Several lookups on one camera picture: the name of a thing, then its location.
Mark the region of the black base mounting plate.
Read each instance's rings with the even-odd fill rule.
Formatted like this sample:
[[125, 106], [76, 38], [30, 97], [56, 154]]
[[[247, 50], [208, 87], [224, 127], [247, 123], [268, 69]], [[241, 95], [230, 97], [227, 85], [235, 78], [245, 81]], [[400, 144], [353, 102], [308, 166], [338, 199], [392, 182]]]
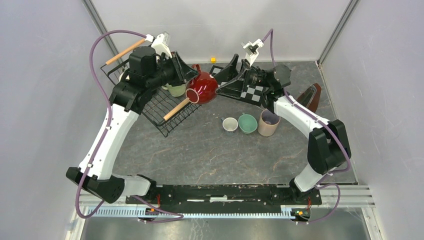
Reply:
[[281, 206], [322, 204], [317, 189], [296, 193], [280, 184], [156, 185], [143, 200], [180, 214], [271, 214]]

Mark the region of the pink iridescent mug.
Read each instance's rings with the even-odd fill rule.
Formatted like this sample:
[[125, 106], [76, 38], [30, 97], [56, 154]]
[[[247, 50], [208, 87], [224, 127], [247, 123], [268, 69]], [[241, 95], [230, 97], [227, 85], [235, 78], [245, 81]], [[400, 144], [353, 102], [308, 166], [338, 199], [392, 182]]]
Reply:
[[268, 109], [264, 109], [259, 117], [257, 131], [264, 137], [270, 137], [275, 133], [280, 121], [280, 116]]

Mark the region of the red floral mug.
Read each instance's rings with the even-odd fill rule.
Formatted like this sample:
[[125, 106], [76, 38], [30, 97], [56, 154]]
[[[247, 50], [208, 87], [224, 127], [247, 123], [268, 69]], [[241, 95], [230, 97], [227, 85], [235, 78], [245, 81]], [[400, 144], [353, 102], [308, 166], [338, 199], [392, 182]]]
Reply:
[[199, 64], [191, 67], [198, 71], [198, 75], [186, 85], [185, 96], [192, 104], [209, 103], [217, 96], [218, 82], [209, 72], [202, 71]]

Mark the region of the brown wooden metronome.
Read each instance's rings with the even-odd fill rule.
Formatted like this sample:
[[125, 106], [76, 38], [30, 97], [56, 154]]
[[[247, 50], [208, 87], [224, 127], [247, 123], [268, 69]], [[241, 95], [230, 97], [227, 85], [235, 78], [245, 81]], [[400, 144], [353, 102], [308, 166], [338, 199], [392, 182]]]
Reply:
[[318, 83], [310, 85], [297, 99], [296, 101], [315, 113], [319, 107], [321, 98], [322, 88]]

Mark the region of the grey blue mug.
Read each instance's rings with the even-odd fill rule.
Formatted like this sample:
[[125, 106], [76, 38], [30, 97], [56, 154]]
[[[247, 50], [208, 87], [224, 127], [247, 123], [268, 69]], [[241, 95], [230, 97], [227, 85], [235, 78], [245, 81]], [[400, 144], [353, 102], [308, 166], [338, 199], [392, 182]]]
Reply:
[[239, 127], [238, 120], [233, 117], [221, 118], [222, 128], [228, 134], [233, 134]]

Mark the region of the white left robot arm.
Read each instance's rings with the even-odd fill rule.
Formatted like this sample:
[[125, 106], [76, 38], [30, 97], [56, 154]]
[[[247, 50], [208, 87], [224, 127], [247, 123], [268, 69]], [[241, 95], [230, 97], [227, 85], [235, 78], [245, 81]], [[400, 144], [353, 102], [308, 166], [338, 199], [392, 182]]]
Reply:
[[112, 89], [101, 129], [86, 157], [65, 176], [83, 190], [107, 203], [121, 196], [137, 195], [153, 203], [157, 190], [152, 180], [141, 175], [114, 175], [113, 167], [132, 125], [151, 101], [157, 89], [184, 85], [200, 74], [200, 67], [187, 65], [176, 51], [167, 56], [151, 46], [136, 47], [125, 61], [128, 69]]

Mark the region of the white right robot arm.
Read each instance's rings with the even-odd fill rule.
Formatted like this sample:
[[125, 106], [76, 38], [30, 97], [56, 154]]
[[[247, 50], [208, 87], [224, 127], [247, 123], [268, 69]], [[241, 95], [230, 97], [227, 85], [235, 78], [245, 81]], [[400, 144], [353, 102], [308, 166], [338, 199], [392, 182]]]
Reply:
[[218, 72], [213, 66], [210, 73], [218, 82], [217, 94], [244, 101], [249, 90], [257, 90], [257, 106], [265, 107], [273, 114], [287, 120], [308, 140], [307, 165], [289, 183], [289, 199], [302, 204], [309, 198], [309, 191], [317, 188], [325, 176], [340, 172], [339, 166], [351, 168], [352, 156], [346, 126], [338, 119], [330, 121], [297, 102], [286, 91], [290, 85], [291, 70], [284, 64], [270, 69], [253, 66], [246, 59], [237, 68], [239, 56]]

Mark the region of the light green mug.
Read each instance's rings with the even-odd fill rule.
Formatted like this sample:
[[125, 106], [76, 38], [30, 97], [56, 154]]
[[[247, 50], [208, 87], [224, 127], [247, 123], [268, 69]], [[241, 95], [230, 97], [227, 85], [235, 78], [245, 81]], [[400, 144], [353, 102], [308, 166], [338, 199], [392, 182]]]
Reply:
[[172, 86], [170, 84], [165, 84], [161, 87], [164, 90], [169, 91], [170, 95], [173, 97], [180, 97], [183, 96], [186, 92], [186, 84], [178, 85], [178, 86]]

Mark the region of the small green teacup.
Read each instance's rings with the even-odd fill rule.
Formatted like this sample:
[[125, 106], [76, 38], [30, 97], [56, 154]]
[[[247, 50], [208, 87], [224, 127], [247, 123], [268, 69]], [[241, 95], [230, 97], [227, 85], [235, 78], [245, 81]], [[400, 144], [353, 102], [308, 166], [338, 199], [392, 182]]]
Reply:
[[251, 134], [257, 130], [258, 122], [255, 117], [243, 112], [238, 118], [238, 126], [244, 134]]

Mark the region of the black white chessboard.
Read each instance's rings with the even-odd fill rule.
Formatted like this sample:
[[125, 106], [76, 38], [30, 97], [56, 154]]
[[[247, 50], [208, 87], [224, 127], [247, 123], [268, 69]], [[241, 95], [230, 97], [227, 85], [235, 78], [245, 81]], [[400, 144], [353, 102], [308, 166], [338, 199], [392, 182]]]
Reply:
[[[213, 64], [209, 73], [214, 77], [216, 74], [218, 74], [221, 70], [223, 70], [224, 67], [218, 66]], [[223, 93], [219, 93], [220, 96], [227, 97], [230, 99], [234, 99], [243, 103], [251, 104], [254, 106], [261, 107], [261, 93], [264, 90], [263, 86], [255, 86], [251, 87], [250, 85], [247, 86], [246, 91], [243, 91], [240, 95], [240, 98], [235, 98], [233, 96], [224, 95]]]

